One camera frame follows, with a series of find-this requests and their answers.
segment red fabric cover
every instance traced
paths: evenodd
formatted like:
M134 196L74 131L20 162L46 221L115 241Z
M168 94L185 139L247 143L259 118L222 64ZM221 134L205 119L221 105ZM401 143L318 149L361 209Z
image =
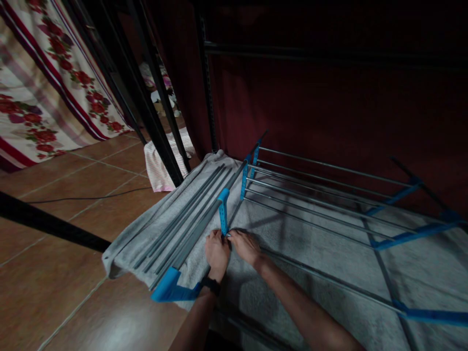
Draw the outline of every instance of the red fabric cover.
M211 150L192 6L151 1L158 47L199 156ZM214 8L209 40L317 49L466 56L467 13L453 5ZM243 159L263 146L406 181L395 156L468 217L468 74L259 58L212 57L218 142ZM382 192L398 186L274 157L260 158ZM401 204L437 213L423 193Z

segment black cable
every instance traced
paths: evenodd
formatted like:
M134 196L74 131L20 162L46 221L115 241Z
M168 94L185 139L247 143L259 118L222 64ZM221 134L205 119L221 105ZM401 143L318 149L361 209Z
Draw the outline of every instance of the black cable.
M138 189L133 189L129 190L127 192L119 193L119 194L114 194L114 195L108 195L108 196L102 196L102 197L66 197L63 199L56 199L56 200L45 200L45 201L32 201L28 202L28 204L38 204L38 203L47 203L47 202L57 202L57 201L63 201L63 200L100 200L103 198L108 198L108 197L114 197L114 196L119 196L119 195L124 195L128 194L137 190L145 190L145 189L151 189L151 187L146 187L146 188L138 188Z

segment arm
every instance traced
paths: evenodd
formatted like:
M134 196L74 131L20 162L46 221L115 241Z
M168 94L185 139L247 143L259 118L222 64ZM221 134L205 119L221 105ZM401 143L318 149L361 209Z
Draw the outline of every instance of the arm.
M211 267L208 277L221 284L228 266L230 251L227 241L221 237L220 230L211 231L206 238L205 254ZM169 351L203 350L215 303L215 294L207 287L203 287L175 336Z
M364 350L359 342L261 251L247 233L232 230L228 238L239 256L260 274L281 301L312 350Z

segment blue plastic frame part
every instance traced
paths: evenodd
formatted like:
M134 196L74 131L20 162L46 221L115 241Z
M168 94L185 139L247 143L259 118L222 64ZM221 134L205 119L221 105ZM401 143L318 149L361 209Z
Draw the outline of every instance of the blue plastic frame part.
M170 267L151 295L151 299L156 302L194 301L200 294L202 286L197 283L193 289L189 289L177 285L180 274L177 269Z
M417 310L408 308L403 302L393 300L393 305L404 313L399 313L405 319L418 322L450 324L458 327L468 327L468 313L439 310Z
M434 235L451 228L457 227L461 223L466 223L457 212L449 210L441 214L441 218L448 222L447 224L431 223L419 228L416 228L417 234L414 233L403 233L393 238L395 241L383 240L383 241L371 241L370 244L375 250L382 251L392 246L400 245L408 241L413 241L425 236Z
M262 139L260 139L257 143L257 147L255 148L255 152L253 153L253 161L252 165L256 166L257 165L257 160L258 160L258 152L260 151L260 145L262 144ZM250 178L254 178L255 175L255 169L252 168L250 171Z
M247 155L247 157L244 160L244 162L247 161L247 163L245 164L244 169L242 171L242 188L240 189L241 201L244 199L244 196L245 196L245 187L247 186L247 173L249 172L249 162L251 158L252 158L251 155Z
M384 202L389 204L389 205L392 205L394 204L395 202L397 202L398 200L401 200L402 198L404 198L405 196L411 194L411 193L414 193L416 190L419 189L419 187L424 184L423 181L417 177L412 177L410 180L409 180L409 184L412 185L412 187L410 188L404 188L402 190L400 190L399 192L397 192L395 195L393 195L392 198L390 199L387 199L385 200ZM382 211L383 209L385 209L385 206L379 206L379 207L375 207L373 209L370 209L368 210L365 214L366 215L374 215L376 214L377 212L380 212Z
M223 236L225 236L228 231L228 210L227 210L227 202L229 197L229 189L224 188L221 194L219 194L218 200L221 200L221 204L219 205L219 219L221 221L221 232Z

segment hand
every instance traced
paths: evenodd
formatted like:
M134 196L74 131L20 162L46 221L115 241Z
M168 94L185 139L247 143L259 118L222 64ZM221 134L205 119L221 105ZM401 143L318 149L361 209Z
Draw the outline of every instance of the hand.
M205 243L206 260L211 267L209 278L218 283L221 282L228 267L230 254L228 242L222 237L221 230L212 230L210 235L206 237Z
M248 233L231 230L229 234L231 236L228 237L228 240L234 244L240 258L256 269L258 263L264 258L258 243Z

